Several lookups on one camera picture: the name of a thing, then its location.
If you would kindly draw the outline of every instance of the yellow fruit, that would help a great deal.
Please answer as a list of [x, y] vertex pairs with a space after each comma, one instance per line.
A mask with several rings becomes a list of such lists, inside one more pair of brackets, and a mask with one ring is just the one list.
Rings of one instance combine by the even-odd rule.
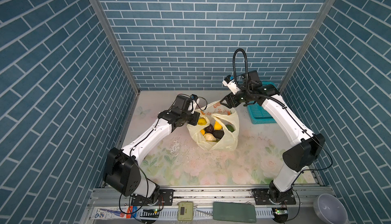
[[221, 130], [222, 126], [217, 121], [215, 121], [215, 126], [213, 127], [215, 130]]
[[199, 118], [199, 119], [198, 119], [198, 124], [199, 124], [199, 125], [206, 125], [206, 119], [204, 119], [204, 118]]

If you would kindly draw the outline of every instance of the table surface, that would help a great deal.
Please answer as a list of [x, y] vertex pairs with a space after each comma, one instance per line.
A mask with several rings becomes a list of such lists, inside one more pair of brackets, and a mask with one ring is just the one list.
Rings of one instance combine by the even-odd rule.
[[[194, 93], [211, 103], [221, 100], [229, 91], [142, 91], [123, 145], [148, 129], [180, 93]], [[236, 150], [205, 151], [190, 137], [187, 127], [182, 126], [145, 157], [141, 168], [147, 177], [161, 186], [269, 184], [283, 165], [282, 153], [290, 148], [288, 138], [278, 124], [252, 124], [246, 107], [239, 105], [236, 111], [240, 127]], [[315, 183], [315, 180], [310, 171], [305, 171], [296, 183]]]

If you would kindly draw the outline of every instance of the teal basket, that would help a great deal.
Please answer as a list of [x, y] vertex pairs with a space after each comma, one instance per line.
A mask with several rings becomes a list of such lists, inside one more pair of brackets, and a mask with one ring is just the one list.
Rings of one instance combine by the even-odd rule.
[[[264, 85], [276, 86], [273, 82], [262, 81]], [[258, 104], [248, 105], [248, 113], [253, 124], [271, 124], [276, 123], [276, 120]]]

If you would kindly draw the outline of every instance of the mounting plate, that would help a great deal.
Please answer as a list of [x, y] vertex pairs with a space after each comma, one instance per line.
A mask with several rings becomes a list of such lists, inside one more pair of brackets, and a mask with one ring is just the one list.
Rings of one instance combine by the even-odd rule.
[[[172, 205], [172, 198], [174, 196], [174, 190], [173, 189], [160, 189], [159, 195], [163, 197], [163, 202], [165, 206], [171, 206]], [[145, 197], [141, 195], [137, 195], [132, 198], [132, 205], [133, 206], [140, 206], [143, 204]], [[145, 200], [145, 205], [147, 204], [153, 204], [150, 199]]]
[[[254, 188], [252, 189], [252, 193], [255, 199], [256, 205], [266, 205], [266, 204], [274, 204], [274, 205], [281, 205], [281, 203], [273, 203], [269, 199], [268, 194], [269, 188]], [[296, 200], [294, 198], [292, 189], [289, 190], [289, 194], [287, 195], [287, 198], [285, 200], [285, 204], [296, 204]]]

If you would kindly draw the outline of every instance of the white vegetable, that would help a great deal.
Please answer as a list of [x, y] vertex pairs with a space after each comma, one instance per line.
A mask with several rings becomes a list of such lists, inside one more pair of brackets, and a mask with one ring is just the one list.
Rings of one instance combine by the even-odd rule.
[[216, 141], [217, 139], [211, 133], [204, 134], [205, 140], [207, 141]]

